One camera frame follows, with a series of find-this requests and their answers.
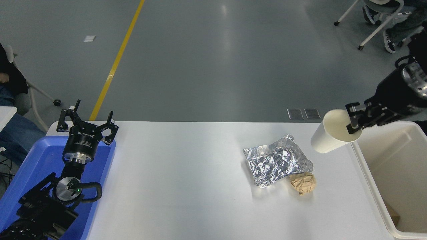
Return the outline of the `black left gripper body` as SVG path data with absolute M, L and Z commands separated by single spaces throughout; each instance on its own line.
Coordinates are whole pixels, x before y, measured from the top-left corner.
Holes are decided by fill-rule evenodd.
M 95 124 L 74 125 L 70 128 L 69 138 L 63 150 L 63 156 L 70 158 L 72 153 L 84 154 L 94 158 L 102 134 Z

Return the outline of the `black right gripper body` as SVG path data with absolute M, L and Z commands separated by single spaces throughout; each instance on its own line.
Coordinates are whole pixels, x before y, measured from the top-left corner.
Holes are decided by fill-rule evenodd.
M 382 80 L 366 100 L 398 115 L 412 116 L 426 110 L 426 73 L 422 69 L 398 68 Z

